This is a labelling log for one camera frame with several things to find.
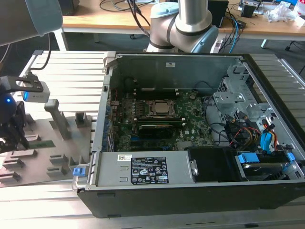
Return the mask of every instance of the motherboard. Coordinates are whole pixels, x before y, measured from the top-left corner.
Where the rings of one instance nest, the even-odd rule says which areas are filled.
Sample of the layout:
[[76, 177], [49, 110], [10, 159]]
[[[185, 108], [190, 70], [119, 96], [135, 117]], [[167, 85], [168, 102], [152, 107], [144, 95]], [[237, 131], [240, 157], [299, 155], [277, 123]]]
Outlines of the motherboard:
[[114, 151], [170, 151], [213, 145], [211, 129], [202, 116], [202, 97], [196, 92], [112, 95]]

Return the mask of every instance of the capacitor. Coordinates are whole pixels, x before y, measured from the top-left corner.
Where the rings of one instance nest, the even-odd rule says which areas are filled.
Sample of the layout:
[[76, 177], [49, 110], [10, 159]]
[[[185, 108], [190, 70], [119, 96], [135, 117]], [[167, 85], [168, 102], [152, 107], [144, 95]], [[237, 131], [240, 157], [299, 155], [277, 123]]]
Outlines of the capacitor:
[[190, 98], [190, 100], [193, 100], [193, 101], [194, 101], [194, 100], [196, 99], [196, 96], [192, 94], [192, 95], [190, 95], [189, 98]]

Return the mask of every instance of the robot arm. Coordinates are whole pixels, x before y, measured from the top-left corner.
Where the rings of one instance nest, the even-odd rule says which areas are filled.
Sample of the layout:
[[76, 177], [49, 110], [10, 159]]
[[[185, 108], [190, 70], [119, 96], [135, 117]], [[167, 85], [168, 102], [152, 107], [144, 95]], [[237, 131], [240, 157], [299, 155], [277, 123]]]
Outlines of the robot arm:
[[210, 52], [218, 28], [212, 26], [207, 0], [163, 2], [152, 7], [147, 52]]
[[[57, 0], [0, 0], [0, 15], [0, 46], [43, 36], [62, 26]], [[29, 148], [23, 131], [24, 102], [15, 102], [11, 95], [17, 91], [40, 93], [43, 86], [31, 72], [24, 78], [0, 77], [0, 153]]]

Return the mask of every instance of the power supply label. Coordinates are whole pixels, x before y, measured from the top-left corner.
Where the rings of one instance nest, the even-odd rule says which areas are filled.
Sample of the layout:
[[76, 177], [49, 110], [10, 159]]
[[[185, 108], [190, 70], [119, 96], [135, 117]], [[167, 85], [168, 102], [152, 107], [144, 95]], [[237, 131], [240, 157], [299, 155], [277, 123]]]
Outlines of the power supply label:
[[131, 183], [133, 185], [168, 184], [166, 157], [132, 158]]

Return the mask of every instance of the blue tab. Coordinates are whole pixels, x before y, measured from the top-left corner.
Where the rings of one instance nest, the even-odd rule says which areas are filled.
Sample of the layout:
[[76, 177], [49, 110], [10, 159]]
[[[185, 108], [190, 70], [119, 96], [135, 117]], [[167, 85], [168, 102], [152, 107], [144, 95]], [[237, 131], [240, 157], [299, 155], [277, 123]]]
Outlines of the blue tab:
[[267, 152], [267, 154], [270, 154], [270, 144], [272, 141], [272, 135], [271, 133], [263, 133], [261, 136], [261, 148]]
[[238, 158], [239, 158], [239, 161], [240, 161], [240, 163], [241, 164], [243, 164], [243, 163], [245, 163], [246, 161], [244, 160], [244, 157], [243, 157], [243, 155], [238, 155]]
[[241, 153], [239, 156], [239, 161], [241, 164], [243, 163], [259, 163], [259, 159], [256, 153]]
[[294, 161], [295, 160], [295, 156], [293, 155], [293, 153], [287, 153], [287, 157], [289, 159], [289, 161]]
[[73, 170], [73, 176], [85, 177], [86, 176], [85, 172], [86, 172], [85, 168], [77, 167], [77, 168], [74, 168], [74, 170]]

